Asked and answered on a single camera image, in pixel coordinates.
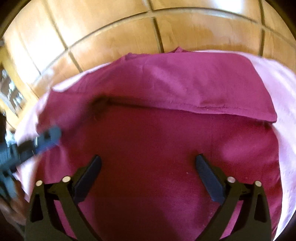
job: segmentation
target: brown tile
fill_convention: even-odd
[[[265,32],[263,57],[275,59],[296,73],[296,50],[271,31]]]
[[[16,23],[29,55],[40,72],[64,51],[42,0],[29,2],[17,15]]]
[[[151,0],[154,9],[172,7],[215,8],[241,14],[261,22],[258,0]]]
[[[54,85],[76,74],[79,74],[79,71],[66,53],[42,73],[42,77],[33,83],[32,88],[37,96],[41,97]]]
[[[66,44],[119,19],[145,12],[141,0],[47,0]]]
[[[178,46],[186,50],[233,50],[259,53],[261,29],[250,21],[200,13],[171,13],[157,18],[165,52]]]
[[[285,24],[281,16],[277,13],[277,11],[266,1],[263,0],[262,3],[264,10],[265,25],[277,31],[278,33],[286,37],[288,40],[290,40],[292,43],[296,44],[296,40],[293,37],[291,31],[289,30],[288,26]]]
[[[114,61],[129,52],[159,52],[150,18],[120,24],[94,34],[72,48],[83,70]]]
[[[10,58],[13,60],[15,69],[21,80],[27,84],[33,83],[39,76],[39,72],[21,43],[15,20],[13,20],[6,30],[4,40]]]

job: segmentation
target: tiled floor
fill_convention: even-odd
[[[128,52],[177,46],[262,55],[296,72],[296,40],[265,0],[32,0],[4,38],[20,78],[39,97]]]

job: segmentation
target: magenta cloth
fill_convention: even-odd
[[[102,96],[109,97],[105,108]],[[98,154],[101,173],[79,206],[103,240],[195,240],[218,207],[194,167],[204,153],[240,182],[262,181],[275,235],[282,202],[275,121],[271,98],[243,56],[128,54],[50,93],[37,130],[58,125],[63,135],[36,176],[58,182]]]

